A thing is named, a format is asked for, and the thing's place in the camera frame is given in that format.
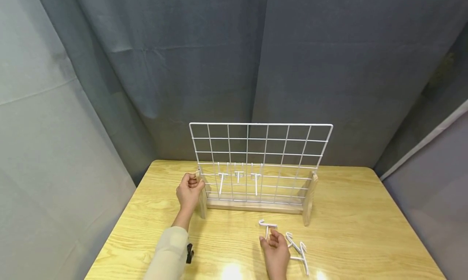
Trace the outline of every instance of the hand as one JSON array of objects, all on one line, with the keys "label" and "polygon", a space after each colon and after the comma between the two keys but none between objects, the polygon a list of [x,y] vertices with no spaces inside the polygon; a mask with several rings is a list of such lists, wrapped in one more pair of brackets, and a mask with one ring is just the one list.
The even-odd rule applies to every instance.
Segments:
[{"label": "hand", "polygon": [[193,212],[197,207],[198,197],[204,188],[204,181],[197,182],[195,175],[186,173],[176,189],[180,209]]},{"label": "hand", "polygon": [[286,280],[286,270],[290,253],[283,234],[270,228],[270,239],[260,237],[260,245],[264,251],[265,266],[270,280]]}]

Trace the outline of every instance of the beige sleeve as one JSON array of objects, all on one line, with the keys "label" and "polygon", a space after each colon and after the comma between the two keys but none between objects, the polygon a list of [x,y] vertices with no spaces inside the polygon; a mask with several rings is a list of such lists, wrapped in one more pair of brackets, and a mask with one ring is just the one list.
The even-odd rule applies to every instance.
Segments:
[{"label": "beige sleeve", "polygon": [[187,260],[189,234],[182,227],[173,226],[161,235],[153,260],[144,280],[178,280]]}]

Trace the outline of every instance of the tabletop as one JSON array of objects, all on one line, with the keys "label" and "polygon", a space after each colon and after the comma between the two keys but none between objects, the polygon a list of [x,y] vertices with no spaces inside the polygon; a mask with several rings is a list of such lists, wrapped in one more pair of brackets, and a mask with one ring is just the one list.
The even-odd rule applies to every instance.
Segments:
[{"label": "tabletop", "polygon": [[[176,187],[196,169],[192,161],[150,165],[87,280],[143,278],[160,235],[178,213]],[[182,279],[268,279],[259,219],[305,243],[309,279],[444,279],[371,169],[320,166],[318,176],[308,227],[301,215],[208,209],[201,219],[197,210],[189,230],[195,256]],[[307,279],[301,262],[290,261],[288,279]]]}]

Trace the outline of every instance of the white wire grid panel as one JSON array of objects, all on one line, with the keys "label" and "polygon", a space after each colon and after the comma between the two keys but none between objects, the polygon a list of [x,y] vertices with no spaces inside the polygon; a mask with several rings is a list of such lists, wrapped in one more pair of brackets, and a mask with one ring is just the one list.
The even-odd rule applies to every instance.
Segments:
[{"label": "white wire grid panel", "polygon": [[331,124],[190,123],[208,200],[301,205]]}]

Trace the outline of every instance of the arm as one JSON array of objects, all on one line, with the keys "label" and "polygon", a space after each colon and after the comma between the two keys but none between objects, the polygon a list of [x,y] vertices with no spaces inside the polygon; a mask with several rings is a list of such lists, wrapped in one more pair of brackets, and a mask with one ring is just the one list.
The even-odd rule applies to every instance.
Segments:
[{"label": "arm", "polygon": [[164,230],[156,246],[153,260],[144,280],[177,280],[184,272],[190,219],[198,203],[204,182],[197,182],[194,174],[186,173],[177,187],[180,210],[172,227]]}]

